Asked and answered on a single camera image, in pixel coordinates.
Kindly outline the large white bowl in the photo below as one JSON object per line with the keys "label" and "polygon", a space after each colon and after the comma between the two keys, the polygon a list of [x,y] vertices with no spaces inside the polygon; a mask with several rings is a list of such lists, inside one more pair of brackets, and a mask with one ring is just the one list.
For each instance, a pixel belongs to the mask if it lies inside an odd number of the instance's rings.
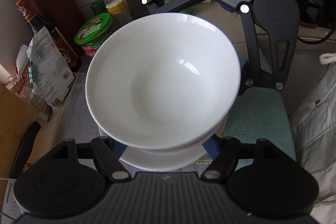
{"label": "large white bowl", "polygon": [[240,86],[234,46],[199,17],[163,13],[110,36],[88,69],[91,116],[114,140],[171,149],[209,133],[229,112]]}

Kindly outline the floral white bowl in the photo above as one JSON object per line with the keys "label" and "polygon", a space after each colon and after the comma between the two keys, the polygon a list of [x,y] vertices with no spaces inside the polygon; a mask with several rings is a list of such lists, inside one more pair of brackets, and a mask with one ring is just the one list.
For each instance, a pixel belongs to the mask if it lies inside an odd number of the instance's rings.
{"label": "floral white bowl", "polygon": [[197,145],[202,145],[205,141],[210,139],[214,134],[220,136],[227,123],[228,116],[226,115],[212,130],[210,130],[205,136],[197,139],[196,141],[183,145],[181,147],[171,148],[171,149],[139,149],[141,152],[145,152],[151,155],[176,155],[186,152]]}

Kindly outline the top white floral plate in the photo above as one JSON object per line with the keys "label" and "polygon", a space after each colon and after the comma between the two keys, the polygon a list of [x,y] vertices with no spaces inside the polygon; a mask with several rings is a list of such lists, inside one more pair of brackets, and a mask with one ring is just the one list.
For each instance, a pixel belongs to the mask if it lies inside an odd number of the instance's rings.
{"label": "top white floral plate", "polygon": [[209,163],[210,156],[202,145],[176,155],[151,155],[137,148],[127,147],[120,160],[135,168],[150,172],[168,172],[184,168],[200,160]]}

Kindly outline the grey checked table cloth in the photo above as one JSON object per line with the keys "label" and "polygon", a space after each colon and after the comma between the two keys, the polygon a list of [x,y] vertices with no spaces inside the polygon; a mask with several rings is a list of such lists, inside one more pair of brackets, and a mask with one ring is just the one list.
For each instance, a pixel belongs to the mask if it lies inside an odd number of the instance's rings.
{"label": "grey checked table cloth", "polygon": [[[89,143],[92,139],[101,135],[100,129],[87,107],[85,99],[86,76],[86,73],[76,74],[75,83],[65,101],[54,145],[65,139],[75,139],[76,143]],[[132,176],[137,172],[149,172],[120,162]],[[168,172],[197,172],[201,174],[211,162],[212,159],[209,163],[198,160],[184,168]]]}

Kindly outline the teal dish cloth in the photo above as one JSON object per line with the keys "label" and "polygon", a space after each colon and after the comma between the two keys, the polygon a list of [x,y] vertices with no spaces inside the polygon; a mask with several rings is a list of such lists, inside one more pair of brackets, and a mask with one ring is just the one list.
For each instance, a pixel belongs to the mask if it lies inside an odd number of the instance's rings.
{"label": "teal dish cloth", "polygon": [[237,96],[228,113],[224,135],[242,143],[265,138],[296,159],[285,106],[280,92],[274,89],[252,87]]}

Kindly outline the red white salt bag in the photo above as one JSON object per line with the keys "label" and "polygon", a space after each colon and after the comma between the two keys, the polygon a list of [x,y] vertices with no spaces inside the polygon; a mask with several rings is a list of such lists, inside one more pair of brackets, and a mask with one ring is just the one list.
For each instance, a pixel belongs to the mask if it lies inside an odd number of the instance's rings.
{"label": "red white salt bag", "polygon": [[13,83],[10,90],[19,98],[27,102],[29,105],[34,106],[39,110],[39,118],[47,122],[51,114],[51,108],[46,103],[45,99],[33,93],[33,83],[30,82],[29,76],[30,60],[27,57],[27,45],[22,45],[16,59],[17,76],[9,80]]}

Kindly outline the white seasoning bag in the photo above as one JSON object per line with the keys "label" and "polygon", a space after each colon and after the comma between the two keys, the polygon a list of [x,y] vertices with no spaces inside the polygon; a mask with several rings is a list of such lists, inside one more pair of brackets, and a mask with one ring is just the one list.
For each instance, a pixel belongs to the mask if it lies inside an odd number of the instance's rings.
{"label": "white seasoning bag", "polygon": [[34,35],[26,53],[31,64],[29,76],[33,93],[45,99],[56,113],[70,92],[75,75],[46,27]]}

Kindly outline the bamboo cutting board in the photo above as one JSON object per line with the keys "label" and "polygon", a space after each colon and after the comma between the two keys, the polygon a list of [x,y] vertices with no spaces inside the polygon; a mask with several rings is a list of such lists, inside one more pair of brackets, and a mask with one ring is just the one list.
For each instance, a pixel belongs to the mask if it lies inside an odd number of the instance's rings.
{"label": "bamboo cutting board", "polygon": [[11,179],[9,172],[19,142],[38,116],[38,109],[1,84],[1,182]]}

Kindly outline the green lid sauce jar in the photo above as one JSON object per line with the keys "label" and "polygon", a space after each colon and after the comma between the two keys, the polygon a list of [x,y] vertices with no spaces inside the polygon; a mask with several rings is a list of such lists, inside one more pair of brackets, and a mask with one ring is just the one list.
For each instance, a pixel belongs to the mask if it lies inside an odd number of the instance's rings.
{"label": "green lid sauce jar", "polygon": [[99,48],[115,31],[112,17],[101,13],[88,20],[75,35],[75,43],[82,47],[84,53],[94,57]]}

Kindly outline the yellow lid spice jar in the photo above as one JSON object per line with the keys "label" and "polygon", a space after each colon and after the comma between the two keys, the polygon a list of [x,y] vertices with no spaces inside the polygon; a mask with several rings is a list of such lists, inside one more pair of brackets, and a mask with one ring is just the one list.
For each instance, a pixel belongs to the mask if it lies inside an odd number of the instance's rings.
{"label": "yellow lid spice jar", "polygon": [[133,20],[125,0],[114,0],[105,6],[113,19],[116,29],[123,27]]}

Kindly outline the green cap small bottle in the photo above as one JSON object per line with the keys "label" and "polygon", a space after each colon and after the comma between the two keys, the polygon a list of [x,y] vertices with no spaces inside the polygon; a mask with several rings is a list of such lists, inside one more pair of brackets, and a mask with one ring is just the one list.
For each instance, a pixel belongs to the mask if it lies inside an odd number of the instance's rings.
{"label": "green cap small bottle", "polygon": [[93,2],[90,5],[90,9],[92,10],[94,15],[108,13],[104,0],[98,0],[98,1]]}

